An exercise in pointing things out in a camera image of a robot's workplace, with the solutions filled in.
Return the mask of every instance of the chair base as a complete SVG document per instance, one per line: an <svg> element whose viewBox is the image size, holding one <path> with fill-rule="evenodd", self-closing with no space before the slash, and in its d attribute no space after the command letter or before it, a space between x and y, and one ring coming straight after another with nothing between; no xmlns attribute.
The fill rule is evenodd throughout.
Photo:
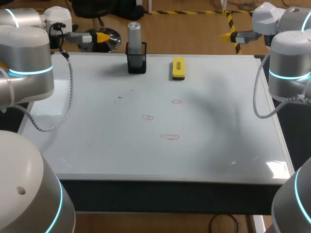
<svg viewBox="0 0 311 233"><path fill-rule="evenodd" d="M83 52L112 52L121 45L121 35L111 28L100 28L99 32L110 35L110 39L102 43L83 43L79 44L79 48Z"/></svg>

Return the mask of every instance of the red oval drawing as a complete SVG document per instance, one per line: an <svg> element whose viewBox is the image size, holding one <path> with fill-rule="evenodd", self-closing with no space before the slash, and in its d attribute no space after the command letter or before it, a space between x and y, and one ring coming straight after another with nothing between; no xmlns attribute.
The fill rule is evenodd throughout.
<svg viewBox="0 0 311 233"><path fill-rule="evenodd" d="M172 100L172 103L173 104L180 104L180 103L182 103L182 101L181 100Z"/></svg>
<svg viewBox="0 0 311 233"><path fill-rule="evenodd" d="M142 115L142 118L144 118L144 120L153 120L154 117L151 115Z"/></svg>
<svg viewBox="0 0 311 233"><path fill-rule="evenodd" d="M166 139L166 140L176 140L179 139L178 135L175 134L160 134L160 137Z"/></svg>

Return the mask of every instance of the whiteboard surface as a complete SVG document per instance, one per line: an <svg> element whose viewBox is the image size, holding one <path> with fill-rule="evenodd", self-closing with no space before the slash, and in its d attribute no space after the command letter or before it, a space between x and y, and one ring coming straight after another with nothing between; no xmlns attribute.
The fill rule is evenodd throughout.
<svg viewBox="0 0 311 233"><path fill-rule="evenodd" d="M42 133L25 117L19 132L60 179L283 183L292 174L277 117L253 112L253 56L186 56L184 81L171 80L173 55L148 56L143 75L129 75L121 54L70 59L67 121ZM67 62L54 54L52 65L54 94L31 110L41 127L54 126L69 101ZM265 92L262 73L261 114L273 108Z"/></svg>

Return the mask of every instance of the whiteboard eraser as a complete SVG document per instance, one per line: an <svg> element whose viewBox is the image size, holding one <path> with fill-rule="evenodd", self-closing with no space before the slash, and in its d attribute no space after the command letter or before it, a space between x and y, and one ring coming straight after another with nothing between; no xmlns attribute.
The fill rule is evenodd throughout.
<svg viewBox="0 0 311 233"><path fill-rule="evenodd" d="M174 57L173 58L173 79L184 80L185 79L185 58Z"/></svg>

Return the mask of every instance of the black pen holder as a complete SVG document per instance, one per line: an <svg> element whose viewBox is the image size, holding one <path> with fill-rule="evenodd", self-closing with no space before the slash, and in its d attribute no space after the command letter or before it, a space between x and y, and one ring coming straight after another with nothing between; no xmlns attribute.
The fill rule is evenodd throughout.
<svg viewBox="0 0 311 233"><path fill-rule="evenodd" d="M128 42L126 43L125 54L127 56L127 68L130 74L144 74L146 73L146 53L147 53L147 43L141 43L141 54L129 54L128 52Z"/></svg>

